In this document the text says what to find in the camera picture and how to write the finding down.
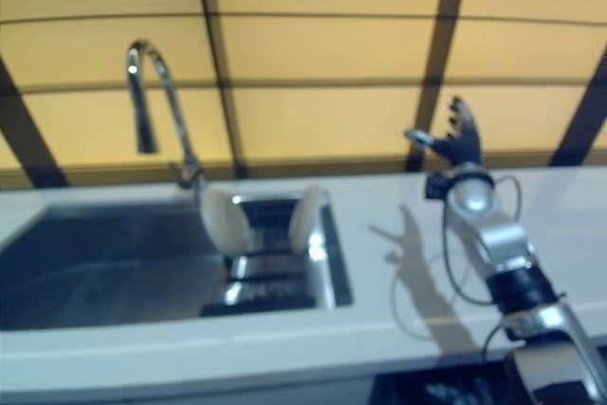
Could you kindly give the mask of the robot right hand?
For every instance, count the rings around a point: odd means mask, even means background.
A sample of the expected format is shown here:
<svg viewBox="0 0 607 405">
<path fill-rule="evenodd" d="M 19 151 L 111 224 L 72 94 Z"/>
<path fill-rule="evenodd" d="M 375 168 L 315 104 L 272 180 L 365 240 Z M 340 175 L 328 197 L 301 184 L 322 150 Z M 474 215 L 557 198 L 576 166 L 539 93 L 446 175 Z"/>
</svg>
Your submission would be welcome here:
<svg viewBox="0 0 607 405">
<path fill-rule="evenodd" d="M 482 145 L 476 127 L 474 116 L 459 96 L 453 96 L 449 103 L 451 115 L 448 118 L 451 130 L 442 138 L 430 133 L 409 128 L 403 131 L 403 136 L 413 146 L 429 149 L 436 155 L 446 159 L 452 167 L 467 163 L 480 166 L 482 164 Z"/>
</svg>

